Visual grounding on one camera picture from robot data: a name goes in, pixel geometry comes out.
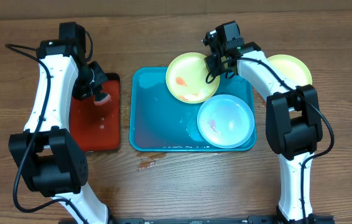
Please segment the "dark sponge with orange base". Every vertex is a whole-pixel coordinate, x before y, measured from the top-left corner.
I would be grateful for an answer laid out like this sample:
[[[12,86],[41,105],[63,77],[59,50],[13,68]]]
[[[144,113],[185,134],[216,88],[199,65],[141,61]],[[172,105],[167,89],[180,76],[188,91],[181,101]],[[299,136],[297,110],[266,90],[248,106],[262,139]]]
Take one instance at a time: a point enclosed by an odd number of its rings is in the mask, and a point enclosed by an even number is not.
[[[99,92],[94,97],[94,104],[96,106],[103,105],[107,103],[110,99],[111,99],[111,96],[109,93]]]

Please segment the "green plate back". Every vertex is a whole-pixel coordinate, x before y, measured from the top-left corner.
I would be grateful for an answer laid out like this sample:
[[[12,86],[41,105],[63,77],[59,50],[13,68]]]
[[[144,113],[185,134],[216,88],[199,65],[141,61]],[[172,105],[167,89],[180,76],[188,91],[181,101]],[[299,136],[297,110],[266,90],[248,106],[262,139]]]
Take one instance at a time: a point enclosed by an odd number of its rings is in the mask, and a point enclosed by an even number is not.
[[[184,103],[202,103],[211,98],[220,85],[220,77],[211,83],[207,78],[209,70],[205,63],[206,56],[189,52],[179,55],[167,67],[165,81],[169,92]]]

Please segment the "green plate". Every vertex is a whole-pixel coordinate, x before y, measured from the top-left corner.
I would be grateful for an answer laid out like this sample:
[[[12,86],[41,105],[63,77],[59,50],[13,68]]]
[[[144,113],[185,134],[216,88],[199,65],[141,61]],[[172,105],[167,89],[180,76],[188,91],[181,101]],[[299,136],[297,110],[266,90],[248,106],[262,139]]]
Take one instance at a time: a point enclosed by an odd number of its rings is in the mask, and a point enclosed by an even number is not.
[[[179,55],[167,67],[165,81],[169,92],[184,103],[202,103],[211,98],[220,85],[220,77],[211,83],[207,78],[209,70],[205,63],[206,56],[189,52]]]
[[[301,60],[291,55],[279,54],[267,58],[268,61],[287,78],[300,86],[312,85],[310,70]]]

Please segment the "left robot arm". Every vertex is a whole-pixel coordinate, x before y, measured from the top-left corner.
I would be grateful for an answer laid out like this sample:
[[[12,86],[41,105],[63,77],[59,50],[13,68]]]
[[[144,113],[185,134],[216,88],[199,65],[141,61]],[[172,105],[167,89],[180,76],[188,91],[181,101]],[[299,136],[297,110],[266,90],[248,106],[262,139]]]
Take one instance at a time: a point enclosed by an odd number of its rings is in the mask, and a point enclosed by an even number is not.
[[[18,171],[12,199],[24,213],[62,204],[77,223],[112,223],[109,208],[88,184],[85,153],[70,134],[72,99],[109,99],[107,75],[86,50],[90,34],[76,22],[59,25],[55,40],[43,40],[28,57],[39,64],[39,84],[24,130],[9,137]]]

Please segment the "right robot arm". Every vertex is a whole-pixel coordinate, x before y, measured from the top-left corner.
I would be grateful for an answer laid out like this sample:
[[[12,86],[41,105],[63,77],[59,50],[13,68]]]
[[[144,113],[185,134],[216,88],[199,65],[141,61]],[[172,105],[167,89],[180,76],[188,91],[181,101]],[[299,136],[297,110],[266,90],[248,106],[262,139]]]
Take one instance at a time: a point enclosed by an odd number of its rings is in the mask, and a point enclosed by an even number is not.
[[[323,137],[316,90],[289,79],[256,43],[246,43],[235,21],[207,32],[202,42],[211,51],[205,58],[207,83],[231,72],[266,101],[266,138],[280,164],[278,223],[319,223],[310,203],[311,160]]]

